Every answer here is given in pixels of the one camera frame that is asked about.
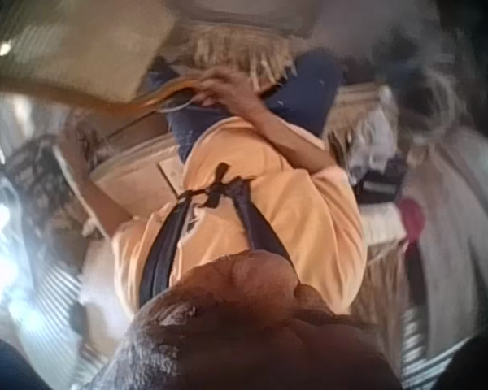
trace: person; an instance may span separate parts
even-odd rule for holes
[[[366,248],[346,173],[321,141],[342,77],[324,50],[295,66],[298,75],[264,100],[241,73],[218,67],[203,75],[197,104],[168,114],[185,194],[148,220],[89,179],[76,142],[60,142],[73,189],[111,238],[116,291],[130,318],[196,267],[248,249],[281,255],[335,314],[347,313]],[[164,63],[150,74],[156,85],[174,76]]]

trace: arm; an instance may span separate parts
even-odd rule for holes
[[[97,221],[102,234],[112,238],[117,228],[131,220],[132,215],[89,179],[87,163],[75,136],[64,134],[54,148],[54,155],[81,205]]]
[[[271,143],[292,167],[313,174],[336,165],[336,160],[328,151],[291,131],[269,111],[243,74],[216,67],[204,75],[198,90],[197,102],[204,106],[219,102],[250,122],[257,133]]]

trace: hair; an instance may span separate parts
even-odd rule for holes
[[[362,325],[350,317],[298,310],[264,326],[229,302],[165,311],[162,320],[145,306],[85,389],[400,388],[375,349],[348,343],[341,350],[320,348],[331,329],[368,343]],[[321,331],[317,342],[304,334],[306,328]]]

